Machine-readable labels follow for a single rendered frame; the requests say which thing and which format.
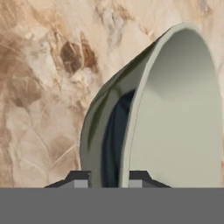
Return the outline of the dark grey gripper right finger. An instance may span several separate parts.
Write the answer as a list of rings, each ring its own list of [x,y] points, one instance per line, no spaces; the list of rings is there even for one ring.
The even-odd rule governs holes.
[[[129,188],[169,188],[159,181],[153,179],[147,171],[130,171],[129,172]]]

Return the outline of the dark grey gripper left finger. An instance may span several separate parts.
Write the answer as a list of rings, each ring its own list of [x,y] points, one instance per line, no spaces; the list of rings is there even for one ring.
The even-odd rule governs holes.
[[[89,188],[90,186],[90,171],[70,171],[64,179],[47,185],[46,188]]]

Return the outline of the pale grey-green bowl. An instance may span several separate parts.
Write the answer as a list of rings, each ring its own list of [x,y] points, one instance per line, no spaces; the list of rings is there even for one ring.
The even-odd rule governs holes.
[[[176,24],[112,76],[92,100],[80,163],[93,187],[129,187],[147,171],[169,187],[221,183],[222,103],[214,60],[189,24]]]

